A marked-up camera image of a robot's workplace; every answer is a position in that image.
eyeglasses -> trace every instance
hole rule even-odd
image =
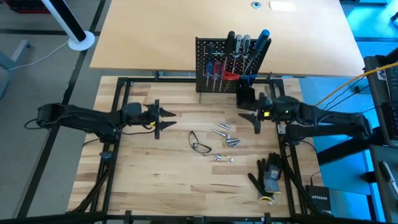
[[[191,145],[192,149],[195,150],[196,152],[209,153],[211,151],[210,147],[199,143],[199,139],[197,138],[197,135],[193,131],[189,132],[188,140],[189,140],[189,145]]]

yellow cable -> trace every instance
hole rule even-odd
[[[326,96],[323,100],[319,101],[315,106],[318,106],[319,104],[323,103],[325,100],[329,99],[329,97],[333,96],[333,94],[337,93],[337,91],[341,90],[342,88],[344,88],[344,86],[350,84],[351,82],[353,82],[353,81],[355,81],[355,80],[357,80],[357,79],[359,79],[359,78],[362,78],[362,77],[364,77],[364,76],[366,76],[366,75],[370,75],[370,74],[372,74],[372,73],[374,73],[374,72],[377,72],[377,71],[380,71],[380,70],[384,70],[384,69],[387,69],[387,68],[391,68],[391,67],[394,67],[394,66],[398,66],[398,62],[389,64],[389,65],[385,65],[385,66],[383,66],[383,67],[380,67],[380,68],[377,68],[377,69],[374,69],[374,70],[370,70],[370,71],[368,71],[368,72],[365,72],[365,73],[362,74],[362,75],[358,75],[357,77],[352,78],[351,80],[349,80],[349,81],[347,81],[346,83],[342,84],[342,85],[341,85],[339,88],[337,88],[335,91],[333,91],[332,93],[330,93],[328,96]]]

black tool holder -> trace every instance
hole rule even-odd
[[[216,88],[215,91],[213,91],[213,75],[210,75],[208,86],[206,86],[206,65],[209,62],[209,59],[211,59],[212,62],[215,60],[219,60],[220,62],[225,61],[225,53],[224,53],[224,45],[225,45],[226,39],[207,39],[207,38],[196,38],[196,73],[197,73],[197,78],[196,78],[196,91],[197,93],[236,93],[237,87],[249,87],[247,80],[239,79],[236,81],[230,81],[229,83],[229,88],[225,90],[225,86],[227,85],[228,81],[223,80],[222,82],[222,88],[221,91],[220,89],[220,83],[221,83],[221,75],[218,75],[218,79],[216,81]],[[249,63],[251,59],[251,54],[252,51],[254,50],[254,45],[256,44],[256,39],[251,40],[250,42],[250,48],[249,48],[249,57],[246,59],[245,62],[245,67]],[[215,52],[213,55],[208,55],[207,53],[207,46],[208,44],[214,44],[215,45]],[[248,68],[246,75],[257,75],[258,71],[260,69],[261,63],[264,60],[264,57],[266,56],[266,53],[268,51],[268,48],[271,44],[271,39],[268,39],[266,46],[264,47],[263,51],[260,53],[258,58],[254,59],[253,62],[251,63],[250,67]],[[239,57],[236,59],[235,62],[235,70],[234,73],[238,74],[239,76],[242,75],[243,73],[243,57],[242,57],[242,50],[243,47],[241,46],[239,50]],[[228,61],[227,61],[227,66],[226,66],[226,71],[232,72],[233,69],[233,64],[234,64],[234,57],[232,54],[228,56]]]

white cable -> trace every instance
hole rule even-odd
[[[40,59],[38,59],[38,60],[35,61],[35,62],[26,64],[26,65],[17,66],[17,67],[14,67],[14,68],[10,68],[9,70],[4,70],[4,71],[2,71],[2,73],[4,73],[4,72],[9,72],[9,71],[15,70],[15,69],[17,69],[17,68],[22,68],[22,67],[26,67],[26,66],[29,66],[29,65],[33,65],[33,64],[35,64],[35,63],[37,63],[37,62],[39,62],[39,61],[41,61],[41,60],[44,60],[44,59],[48,58],[50,55],[52,55],[54,52],[56,52],[58,49],[60,49],[61,47],[65,46],[65,44],[67,44],[67,43],[68,43],[68,42],[65,42],[64,44],[62,44],[61,46],[59,46],[59,47],[57,47],[55,50],[53,50],[51,53],[49,53],[47,56],[45,56],[45,57],[43,57],[43,58],[40,58]]]

glove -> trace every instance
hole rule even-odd
[[[250,181],[254,184],[254,186],[259,191],[259,200],[267,200],[270,203],[275,203],[274,194],[265,191],[264,188],[264,169],[262,168],[261,161],[257,161],[257,168],[259,169],[259,177],[256,180],[253,174],[248,174]]]
[[[264,171],[264,187],[268,193],[280,194],[278,180],[282,173],[282,159],[279,154],[270,153],[268,162],[261,160],[261,166]]]

